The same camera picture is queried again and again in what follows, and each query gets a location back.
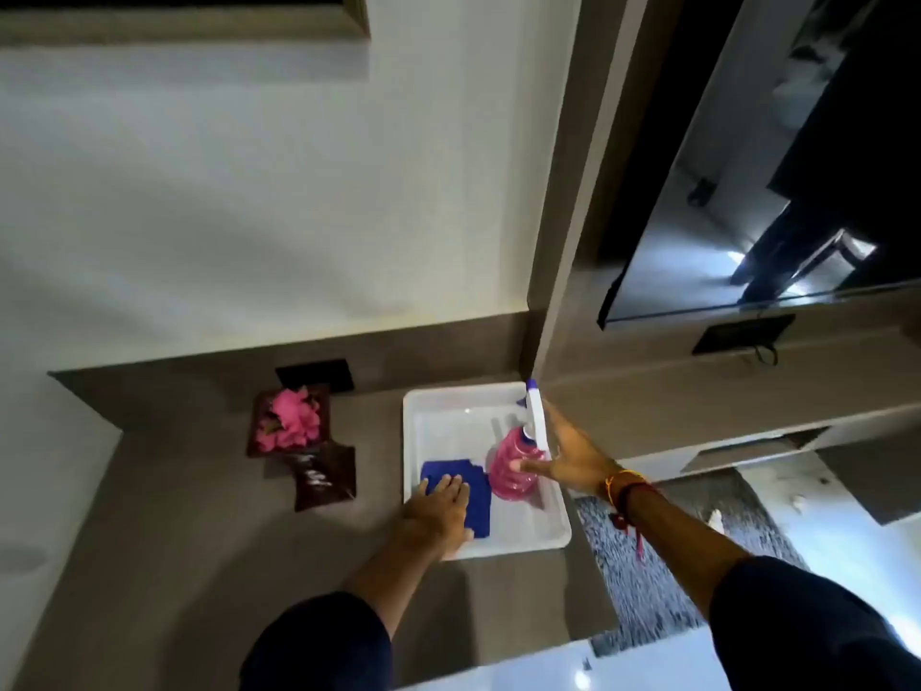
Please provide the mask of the person's left hand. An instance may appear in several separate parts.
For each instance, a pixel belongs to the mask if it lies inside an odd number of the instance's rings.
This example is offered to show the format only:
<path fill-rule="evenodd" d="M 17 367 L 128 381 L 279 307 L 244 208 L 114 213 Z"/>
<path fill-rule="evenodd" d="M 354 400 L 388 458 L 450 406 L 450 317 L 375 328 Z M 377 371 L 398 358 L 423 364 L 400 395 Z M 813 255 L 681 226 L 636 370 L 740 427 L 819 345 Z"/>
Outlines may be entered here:
<path fill-rule="evenodd" d="M 465 524 L 467 507 L 420 499 L 415 490 L 403 506 L 397 531 L 425 553 L 428 562 L 448 559 L 474 539 Z"/>

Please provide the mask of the person's right hand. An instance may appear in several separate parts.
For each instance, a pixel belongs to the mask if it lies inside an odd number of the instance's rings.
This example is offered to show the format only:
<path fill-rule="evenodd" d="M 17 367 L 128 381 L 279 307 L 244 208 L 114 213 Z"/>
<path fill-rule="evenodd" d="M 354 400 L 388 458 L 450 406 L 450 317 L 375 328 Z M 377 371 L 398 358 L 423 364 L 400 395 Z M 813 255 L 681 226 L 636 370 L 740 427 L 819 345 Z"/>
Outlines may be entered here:
<path fill-rule="evenodd" d="M 558 452 L 548 459 L 556 464 L 555 476 L 541 476 L 584 495 L 606 499 L 604 482 L 622 467 L 598 449 L 591 439 L 556 406 L 543 401 L 546 419 L 555 434 Z"/>

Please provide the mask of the pink spray bottle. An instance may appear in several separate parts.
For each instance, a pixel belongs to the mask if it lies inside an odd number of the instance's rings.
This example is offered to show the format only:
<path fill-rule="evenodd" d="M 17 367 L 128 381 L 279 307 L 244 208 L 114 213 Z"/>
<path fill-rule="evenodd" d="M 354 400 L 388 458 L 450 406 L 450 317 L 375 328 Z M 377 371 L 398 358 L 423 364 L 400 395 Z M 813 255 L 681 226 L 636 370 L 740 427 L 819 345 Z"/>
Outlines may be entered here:
<path fill-rule="evenodd" d="M 536 490 L 538 477 L 512 468 L 522 461 L 549 459 L 547 421 L 543 398 L 538 383 L 529 379 L 525 383 L 524 398 L 519 402 L 526 411 L 524 424 L 513 427 L 500 441 L 489 468 L 489 485 L 493 494 L 505 501 L 529 499 Z"/>

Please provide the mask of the person's right forearm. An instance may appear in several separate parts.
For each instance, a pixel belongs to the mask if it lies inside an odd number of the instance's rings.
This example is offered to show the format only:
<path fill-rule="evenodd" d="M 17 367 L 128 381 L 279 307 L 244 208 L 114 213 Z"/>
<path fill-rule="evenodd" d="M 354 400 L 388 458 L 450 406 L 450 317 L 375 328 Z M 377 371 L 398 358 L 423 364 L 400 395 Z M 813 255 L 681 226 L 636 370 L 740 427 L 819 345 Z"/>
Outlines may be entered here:
<path fill-rule="evenodd" d="M 616 477 L 614 493 L 630 478 Z M 633 492 L 629 512 L 644 542 L 667 565 L 701 616 L 709 620 L 721 581 L 752 554 L 675 506 L 660 492 Z"/>

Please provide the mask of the person's left forearm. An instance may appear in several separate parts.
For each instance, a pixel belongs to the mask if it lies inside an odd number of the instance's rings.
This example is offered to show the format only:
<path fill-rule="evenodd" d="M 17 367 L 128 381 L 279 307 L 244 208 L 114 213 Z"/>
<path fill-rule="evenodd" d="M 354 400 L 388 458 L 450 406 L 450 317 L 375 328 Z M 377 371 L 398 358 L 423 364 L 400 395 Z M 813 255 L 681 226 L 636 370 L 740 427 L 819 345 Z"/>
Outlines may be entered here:
<path fill-rule="evenodd" d="M 415 592 L 445 554 L 444 542 L 410 531 L 394 531 L 344 583 L 365 602 L 394 639 Z"/>

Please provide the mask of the white plastic tray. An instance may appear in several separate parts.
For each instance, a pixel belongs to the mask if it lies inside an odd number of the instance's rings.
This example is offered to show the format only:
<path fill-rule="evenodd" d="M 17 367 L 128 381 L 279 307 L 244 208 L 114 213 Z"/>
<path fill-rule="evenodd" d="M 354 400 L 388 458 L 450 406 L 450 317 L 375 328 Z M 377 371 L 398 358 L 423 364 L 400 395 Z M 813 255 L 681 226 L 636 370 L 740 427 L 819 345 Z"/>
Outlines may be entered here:
<path fill-rule="evenodd" d="M 502 440 L 528 427 L 537 456 L 548 456 L 541 395 L 533 381 L 510 381 L 408 392 L 402 402 L 402 491 L 408 499 L 422 479 L 433 488 L 443 475 L 459 475 L 457 462 L 488 478 Z M 537 478 L 522 499 L 491 497 L 488 533 L 451 560 L 501 557 L 562 549 L 572 537 L 561 488 Z"/>

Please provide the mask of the red thread wrist band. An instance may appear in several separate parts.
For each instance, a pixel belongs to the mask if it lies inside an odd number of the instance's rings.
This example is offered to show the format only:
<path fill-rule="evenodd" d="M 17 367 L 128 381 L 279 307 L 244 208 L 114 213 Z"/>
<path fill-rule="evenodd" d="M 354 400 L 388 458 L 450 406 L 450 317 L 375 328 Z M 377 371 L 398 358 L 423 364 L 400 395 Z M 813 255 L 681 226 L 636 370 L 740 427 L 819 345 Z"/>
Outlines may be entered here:
<path fill-rule="evenodd" d="M 631 476 L 626 484 L 620 486 L 617 494 L 614 493 L 615 478 L 621 476 Z M 605 496 L 613 511 L 609 514 L 609 520 L 614 528 L 625 534 L 633 533 L 635 535 L 635 555 L 639 563 L 644 562 L 644 536 L 633 522 L 629 512 L 629 499 L 633 492 L 650 492 L 658 494 L 657 488 L 649 483 L 638 472 L 622 470 L 616 476 L 607 478 L 604 482 Z"/>

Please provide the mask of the dark brown glossy box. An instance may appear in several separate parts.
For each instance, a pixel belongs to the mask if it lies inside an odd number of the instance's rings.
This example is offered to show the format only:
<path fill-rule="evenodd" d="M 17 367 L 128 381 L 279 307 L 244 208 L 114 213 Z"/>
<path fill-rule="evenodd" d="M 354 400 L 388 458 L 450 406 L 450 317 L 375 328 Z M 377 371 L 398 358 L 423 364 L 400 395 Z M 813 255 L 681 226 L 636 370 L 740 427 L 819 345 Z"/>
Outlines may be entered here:
<path fill-rule="evenodd" d="M 357 496 L 352 446 L 329 444 L 318 453 L 293 456 L 289 467 L 295 482 L 295 512 L 352 501 Z"/>

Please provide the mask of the grey shaggy rug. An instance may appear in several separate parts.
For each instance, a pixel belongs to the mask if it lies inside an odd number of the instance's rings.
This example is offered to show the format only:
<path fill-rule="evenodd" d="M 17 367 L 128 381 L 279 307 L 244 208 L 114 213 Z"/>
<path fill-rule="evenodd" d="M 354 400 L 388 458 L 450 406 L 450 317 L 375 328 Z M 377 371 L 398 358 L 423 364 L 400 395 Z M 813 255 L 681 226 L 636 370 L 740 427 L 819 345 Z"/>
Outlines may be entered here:
<path fill-rule="evenodd" d="M 676 506 L 703 522 L 719 513 L 725 534 L 754 555 L 777 557 L 808 570 L 739 471 L 729 468 L 684 477 L 660 483 L 658 488 Z M 616 628 L 590 639 L 597 658 L 706 624 L 648 542 L 638 558 L 635 535 L 616 529 L 609 508 L 599 499 L 578 498 L 575 507 L 618 618 Z"/>

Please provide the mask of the pink flower arrangement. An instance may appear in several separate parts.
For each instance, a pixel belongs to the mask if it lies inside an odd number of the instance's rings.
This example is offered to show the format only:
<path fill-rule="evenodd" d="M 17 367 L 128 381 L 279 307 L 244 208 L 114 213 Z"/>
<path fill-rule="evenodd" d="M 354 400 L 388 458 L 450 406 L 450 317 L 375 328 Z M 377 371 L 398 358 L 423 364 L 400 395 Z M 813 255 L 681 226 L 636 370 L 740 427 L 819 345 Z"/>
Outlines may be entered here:
<path fill-rule="evenodd" d="M 307 386 L 284 389 L 260 403 L 252 442 L 259 453 L 294 453 L 321 441 L 322 404 Z"/>

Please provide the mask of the black wall socket plate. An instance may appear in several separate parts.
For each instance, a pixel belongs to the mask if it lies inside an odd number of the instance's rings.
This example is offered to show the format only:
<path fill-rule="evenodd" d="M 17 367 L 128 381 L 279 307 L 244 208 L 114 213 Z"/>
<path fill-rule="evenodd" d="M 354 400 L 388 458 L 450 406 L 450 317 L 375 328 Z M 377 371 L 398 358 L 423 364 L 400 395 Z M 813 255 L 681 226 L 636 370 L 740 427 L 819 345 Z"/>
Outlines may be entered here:
<path fill-rule="evenodd" d="M 330 394 L 351 393 L 354 379 L 345 358 L 327 359 L 279 367 L 274 370 L 281 385 L 292 391 L 324 386 Z"/>

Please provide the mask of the wall-mounted black television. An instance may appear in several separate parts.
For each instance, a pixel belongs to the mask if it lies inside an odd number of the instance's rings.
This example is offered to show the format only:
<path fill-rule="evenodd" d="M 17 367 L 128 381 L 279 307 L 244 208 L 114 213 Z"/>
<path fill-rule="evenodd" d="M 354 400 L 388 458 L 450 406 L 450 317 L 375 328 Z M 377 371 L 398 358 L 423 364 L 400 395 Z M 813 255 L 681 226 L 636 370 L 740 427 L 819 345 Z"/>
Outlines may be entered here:
<path fill-rule="evenodd" d="M 597 325 L 921 286 L 921 0 L 680 0 Z"/>

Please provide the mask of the framed wall picture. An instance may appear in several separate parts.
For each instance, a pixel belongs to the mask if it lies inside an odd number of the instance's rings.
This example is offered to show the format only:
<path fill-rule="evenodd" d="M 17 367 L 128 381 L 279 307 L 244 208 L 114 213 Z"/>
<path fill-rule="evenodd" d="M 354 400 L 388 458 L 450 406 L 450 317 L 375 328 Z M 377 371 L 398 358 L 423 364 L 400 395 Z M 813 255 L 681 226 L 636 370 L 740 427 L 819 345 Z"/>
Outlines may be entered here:
<path fill-rule="evenodd" d="M 370 36 L 366 0 L 0 0 L 0 47 Z"/>

